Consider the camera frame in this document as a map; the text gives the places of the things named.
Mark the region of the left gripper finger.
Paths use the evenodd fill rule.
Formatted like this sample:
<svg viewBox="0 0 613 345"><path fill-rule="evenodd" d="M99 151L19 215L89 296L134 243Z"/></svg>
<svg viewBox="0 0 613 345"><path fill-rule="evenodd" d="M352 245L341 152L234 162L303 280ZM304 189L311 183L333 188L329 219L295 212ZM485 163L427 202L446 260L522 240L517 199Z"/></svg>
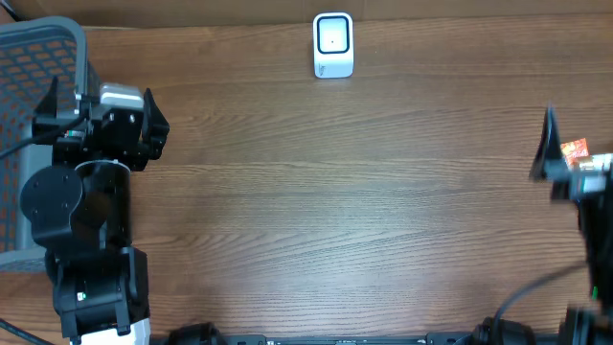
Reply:
<svg viewBox="0 0 613 345"><path fill-rule="evenodd" d="M167 143L170 124L153 99L149 88L144 93L143 142L148 146L148 156L157 160L161 157Z"/></svg>
<svg viewBox="0 0 613 345"><path fill-rule="evenodd" d="M53 122L57 119L57 87L58 78L53 77L47 93L34 109L36 122Z"/></svg>

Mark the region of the orange white sticker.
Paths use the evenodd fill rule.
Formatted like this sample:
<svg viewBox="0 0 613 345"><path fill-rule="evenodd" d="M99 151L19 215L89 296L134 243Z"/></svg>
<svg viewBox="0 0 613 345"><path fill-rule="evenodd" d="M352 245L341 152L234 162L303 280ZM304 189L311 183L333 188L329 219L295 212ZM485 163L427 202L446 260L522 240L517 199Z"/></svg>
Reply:
<svg viewBox="0 0 613 345"><path fill-rule="evenodd" d="M585 138L562 143L560 149L569 168L576 166L580 159L590 155Z"/></svg>

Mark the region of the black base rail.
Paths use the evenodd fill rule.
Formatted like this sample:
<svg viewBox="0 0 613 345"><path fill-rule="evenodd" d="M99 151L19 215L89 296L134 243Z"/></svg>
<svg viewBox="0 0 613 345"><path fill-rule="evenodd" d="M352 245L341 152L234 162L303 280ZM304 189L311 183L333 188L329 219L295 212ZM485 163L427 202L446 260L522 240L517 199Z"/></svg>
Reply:
<svg viewBox="0 0 613 345"><path fill-rule="evenodd" d="M588 344L612 345L610 327L567 326L558 333L536 333L518 323L506 322L501 344ZM166 336L155 335L150 345L454 345L489 344L489 322L472 332L433 332L409 336L298 336L271 337L262 334L223 334L214 324L205 323L175 330Z"/></svg>

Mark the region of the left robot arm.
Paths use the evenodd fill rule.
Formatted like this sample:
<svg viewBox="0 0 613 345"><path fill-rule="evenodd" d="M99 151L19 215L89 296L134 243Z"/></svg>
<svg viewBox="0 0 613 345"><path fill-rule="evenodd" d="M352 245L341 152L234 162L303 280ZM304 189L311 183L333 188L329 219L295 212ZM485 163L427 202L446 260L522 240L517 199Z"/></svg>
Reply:
<svg viewBox="0 0 613 345"><path fill-rule="evenodd" d="M45 250L61 332L72 344L148 344L148 258L132 244L130 176L160 158L169 122L149 89L105 83L58 113L57 85L34 111L31 141L52 163L20 208Z"/></svg>

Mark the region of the white barcode scanner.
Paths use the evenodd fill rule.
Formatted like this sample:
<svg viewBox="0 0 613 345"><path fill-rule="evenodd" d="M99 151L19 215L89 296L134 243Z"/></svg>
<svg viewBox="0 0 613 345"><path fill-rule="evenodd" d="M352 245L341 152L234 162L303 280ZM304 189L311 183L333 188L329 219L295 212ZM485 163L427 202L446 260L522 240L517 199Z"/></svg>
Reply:
<svg viewBox="0 0 613 345"><path fill-rule="evenodd" d="M314 75L318 79L343 79L353 73L352 17L341 11L322 12L312 21Z"/></svg>

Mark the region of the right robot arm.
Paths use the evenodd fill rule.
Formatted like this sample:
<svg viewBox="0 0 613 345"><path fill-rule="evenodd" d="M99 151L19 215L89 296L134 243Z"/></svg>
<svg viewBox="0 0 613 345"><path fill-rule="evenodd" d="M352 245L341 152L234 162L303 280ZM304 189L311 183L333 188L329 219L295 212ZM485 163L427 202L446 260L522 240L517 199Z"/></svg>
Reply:
<svg viewBox="0 0 613 345"><path fill-rule="evenodd" d="M545 111L541 139L529 173L552 184L551 200L571 201L578 210L586 264L598 312L569 308L559 344L612 343L612 155L584 156L572 165L564 157L552 106Z"/></svg>

